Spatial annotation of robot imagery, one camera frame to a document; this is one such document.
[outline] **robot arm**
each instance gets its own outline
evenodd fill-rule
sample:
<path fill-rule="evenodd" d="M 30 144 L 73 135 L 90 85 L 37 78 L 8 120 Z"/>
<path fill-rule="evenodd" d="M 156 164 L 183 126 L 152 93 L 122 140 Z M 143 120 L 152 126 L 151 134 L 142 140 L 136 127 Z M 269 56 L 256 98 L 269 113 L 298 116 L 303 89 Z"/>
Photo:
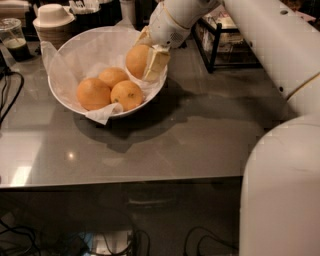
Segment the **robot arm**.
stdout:
<path fill-rule="evenodd" d="M 177 48 L 195 22 L 223 4 L 298 114 L 320 112 L 320 33 L 279 0 L 165 0 L 152 13 L 153 44 Z"/>
<path fill-rule="evenodd" d="M 217 3 L 160 2 L 150 19 L 152 42 L 178 47 Z M 248 159 L 239 255 L 320 255 L 320 33 L 278 0 L 221 3 L 300 116 L 266 134 Z"/>

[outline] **orange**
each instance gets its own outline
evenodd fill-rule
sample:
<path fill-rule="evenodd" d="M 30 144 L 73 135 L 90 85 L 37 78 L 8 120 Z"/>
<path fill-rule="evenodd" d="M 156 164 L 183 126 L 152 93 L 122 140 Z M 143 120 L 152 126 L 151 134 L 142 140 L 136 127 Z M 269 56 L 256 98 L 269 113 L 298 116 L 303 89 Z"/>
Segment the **orange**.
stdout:
<path fill-rule="evenodd" d="M 123 111 L 138 107 L 143 102 L 141 88 L 130 80 L 117 83 L 111 91 L 111 102 L 120 103 Z"/>
<path fill-rule="evenodd" d="M 87 78 L 77 88 L 77 98 L 82 107 L 96 110 L 110 104 L 110 88 L 99 78 Z"/>
<path fill-rule="evenodd" d="M 126 55 L 126 67 L 136 78 L 142 79 L 147 67 L 150 46 L 140 44 L 133 46 Z"/>
<path fill-rule="evenodd" d="M 122 68 L 108 67 L 99 74 L 99 79 L 105 82 L 112 90 L 117 83 L 128 80 L 129 76 Z"/>

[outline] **black cable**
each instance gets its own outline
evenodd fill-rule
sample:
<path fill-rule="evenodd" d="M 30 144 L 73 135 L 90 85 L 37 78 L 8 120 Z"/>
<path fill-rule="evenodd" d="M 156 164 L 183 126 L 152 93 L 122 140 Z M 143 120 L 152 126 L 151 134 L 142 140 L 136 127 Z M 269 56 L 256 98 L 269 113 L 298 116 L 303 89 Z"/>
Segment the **black cable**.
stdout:
<path fill-rule="evenodd" d="M 145 232 L 144 230 L 141 230 L 141 229 L 139 229 L 139 230 L 136 231 L 136 234 L 138 234 L 138 233 L 142 233 L 142 234 L 144 234 L 144 235 L 147 237 L 147 242 L 148 242 L 148 244 L 147 244 L 146 256 L 149 256 L 149 255 L 150 255 L 150 247 L 151 247 L 150 236 L 148 235 L 147 232 Z"/>
<path fill-rule="evenodd" d="M 6 70 L 5 71 L 5 77 L 6 76 L 12 76 L 12 75 L 18 75 L 20 77 L 20 85 L 19 85 L 17 93 L 14 95 L 14 97 L 13 97 L 12 101 L 10 102 L 10 104 L 8 105 L 6 111 L 3 113 L 3 115 L 0 115 L 0 128 L 1 128 L 1 124 L 2 124 L 2 122 L 4 120 L 4 118 L 6 117 L 6 115 L 8 114 L 10 109 L 12 108 L 13 104 L 17 100 L 17 98 L 18 98 L 18 96 L 19 96 L 19 94 L 21 92 L 21 89 L 22 89 L 22 87 L 24 85 L 24 77 L 19 72 L 10 71 L 10 70 Z M 3 110 L 3 107 L 4 107 L 4 102 L 3 102 L 3 95 L 2 95 L 1 96 L 1 111 Z"/>
<path fill-rule="evenodd" d="M 189 230 L 189 232 L 187 233 L 187 236 L 185 238 L 185 241 L 184 241 L 184 250 L 183 250 L 183 256 L 188 256 L 188 253 L 187 253 L 187 244 L 188 244 L 188 240 L 189 240 L 189 237 L 191 236 L 191 234 L 197 230 L 197 229 L 200 229 L 200 230 L 203 230 L 203 231 L 206 231 L 207 233 L 209 233 L 217 242 L 225 245 L 225 246 L 228 246 L 232 249 L 235 249 L 235 250 L 238 250 L 237 247 L 229 244 L 228 242 L 224 241 L 223 239 L 221 239 L 219 236 L 217 236 L 216 234 L 214 234 L 211 230 L 205 228 L 205 227 L 202 227 L 202 226 L 196 226 L 196 227 L 193 227 L 192 229 Z"/>
<path fill-rule="evenodd" d="M 2 111 L 2 109 L 3 109 L 3 107 L 4 107 L 4 105 L 6 104 L 6 102 L 7 102 L 7 96 L 5 96 L 5 94 L 8 94 L 8 91 L 9 90 L 7 90 L 7 92 L 6 92 L 6 89 L 7 89 L 7 87 L 8 87 L 8 76 L 4 76 L 4 86 L 3 86 L 3 88 L 2 88 L 2 91 L 1 91 L 1 104 L 0 104 L 0 116 L 1 116 L 1 111 Z"/>
<path fill-rule="evenodd" d="M 23 229 L 27 229 L 29 232 L 32 233 L 32 236 L 31 236 L 30 233 L 18 231 L 18 230 L 16 230 L 17 228 L 12 228 L 12 227 L 8 226 L 8 225 L 7 225 L 6 223 L 4 223 L 1 219 L 0 219 L 0 224 L 1 224 L 3 227 L 5 227 L 7 230 L 9 230 L 9 231 L 11 231 L 11 232 L 13 232 L 13 233 L 15 233 L 15 234 L 24 235 L 24 236 L 27 236 L 27 237 L 29 238 L 29 240 L 30 240 L 30 242 L 31 242 L 31 246 L 25 251 L 25 253 L 29 252 L 29 251 L 32 249 L 32 247 L 34 247 L 34 248 L 38 251 L 39 256 L 41 256 L 41 251 L 40 251 L 40 249 L 38 248 L 38 246 L 37 246 L 36 243 L 35 243 L 35 234 L 34 234 L 34 232 L 33 232 L 32 229 L 30 229 L 30 228 L 28 228 L 28 227 L 23 227 Z"/>

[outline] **gray table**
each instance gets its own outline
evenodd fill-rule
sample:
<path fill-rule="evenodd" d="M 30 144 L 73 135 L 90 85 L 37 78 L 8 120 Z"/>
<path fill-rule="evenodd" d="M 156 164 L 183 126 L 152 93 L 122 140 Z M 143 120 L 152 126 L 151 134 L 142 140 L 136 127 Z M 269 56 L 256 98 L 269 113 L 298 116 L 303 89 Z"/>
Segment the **gray table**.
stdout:
<path fill-rule="evenodd" d="M 15 63 L 4 51 L 25 86 L 0 130 L 0 187 L 241 176 L 286 103 L 263 69 L 208 74 L 194 41 L 187 45 L 172 50 L 158 96 L 106 126 L 53 97 L 41 57 Z"/>

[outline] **glass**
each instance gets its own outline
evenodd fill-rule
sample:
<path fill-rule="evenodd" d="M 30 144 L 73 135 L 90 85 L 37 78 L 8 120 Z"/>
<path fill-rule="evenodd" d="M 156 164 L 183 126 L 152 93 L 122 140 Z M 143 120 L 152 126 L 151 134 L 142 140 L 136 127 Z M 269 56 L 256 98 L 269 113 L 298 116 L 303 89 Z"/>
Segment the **glass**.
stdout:
<path fill-rule="evenodd" d="M 20 20 L 14 18 L 1 20 L 0 39 L 16 61 L 27 60 L 31 57 Z"/>

